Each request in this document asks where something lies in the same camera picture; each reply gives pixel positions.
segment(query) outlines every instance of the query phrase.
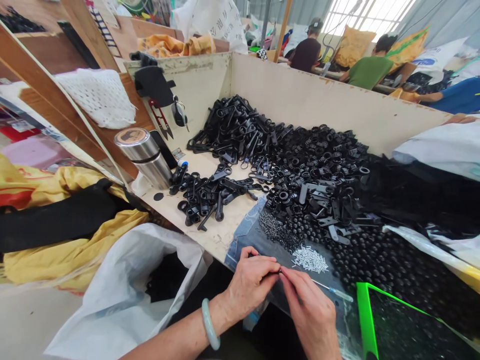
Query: woman's left hand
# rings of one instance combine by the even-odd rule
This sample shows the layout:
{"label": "woman's left hand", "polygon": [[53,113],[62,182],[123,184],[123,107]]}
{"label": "woman's left hand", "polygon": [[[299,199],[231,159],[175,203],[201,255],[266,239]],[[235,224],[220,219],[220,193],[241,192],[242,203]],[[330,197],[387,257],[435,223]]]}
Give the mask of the woman's left hand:
{"label": "woman's left hand", "polygon": [[244,247],[230,285],[219,295],[228,319],[236,323],[255,310],[279,280],[279,271],[276,258],[261,256],[252,246]]}

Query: window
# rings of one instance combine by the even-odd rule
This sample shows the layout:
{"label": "window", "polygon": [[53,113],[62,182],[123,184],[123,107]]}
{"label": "window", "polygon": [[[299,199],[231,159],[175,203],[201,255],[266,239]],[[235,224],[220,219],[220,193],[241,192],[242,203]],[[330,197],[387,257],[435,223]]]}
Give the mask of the window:
{"label": "window", "polygon": [[358,10],[349,14],[357,1],[333,0],[322,32],[341,36],[345,25],[348,25],[360,31],[376,33],[373,39],[376,42],[383,34],[398,28],[416,0],[362,0]]}

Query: black shirt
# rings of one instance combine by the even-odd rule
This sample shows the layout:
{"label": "black shirt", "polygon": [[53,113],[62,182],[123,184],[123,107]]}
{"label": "black shirt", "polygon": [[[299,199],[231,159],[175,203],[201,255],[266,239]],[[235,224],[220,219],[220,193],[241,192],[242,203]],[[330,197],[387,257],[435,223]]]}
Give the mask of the black shirt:
{"label": "black shirt", "polygon": [[290,57],[290,67],[311,73],[312,66],[317,63],[320,57],[321,47],[317,39],[311,37],[306,38],[296,46],[295,51]]}

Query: white mesh fabric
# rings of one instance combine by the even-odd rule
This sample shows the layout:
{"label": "white mesh fabric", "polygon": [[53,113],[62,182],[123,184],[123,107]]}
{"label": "white mesh fabric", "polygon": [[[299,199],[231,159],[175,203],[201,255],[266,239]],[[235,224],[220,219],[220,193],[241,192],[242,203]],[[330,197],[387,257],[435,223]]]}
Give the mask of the white mesh fabric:
{"label": "white mesh fabric", "polygon": [[135,106],[116,71],[78,69],[55,79],[99,127],[123,129],[135,124]]}

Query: person in green shirt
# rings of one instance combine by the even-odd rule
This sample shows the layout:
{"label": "person in green shirt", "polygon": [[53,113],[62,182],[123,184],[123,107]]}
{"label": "person in green shirt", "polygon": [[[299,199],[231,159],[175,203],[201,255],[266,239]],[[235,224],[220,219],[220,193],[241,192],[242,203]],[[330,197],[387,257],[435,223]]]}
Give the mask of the person in green shirt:
{"label": "person in green shirt", "polygon": [[382,35],[373,49],[371,56],[358,60],[350,70],[339,79],[350,85],[372,90],[390,72],[394,62],[387,59],[387,53],[397,41],[398,36]]}

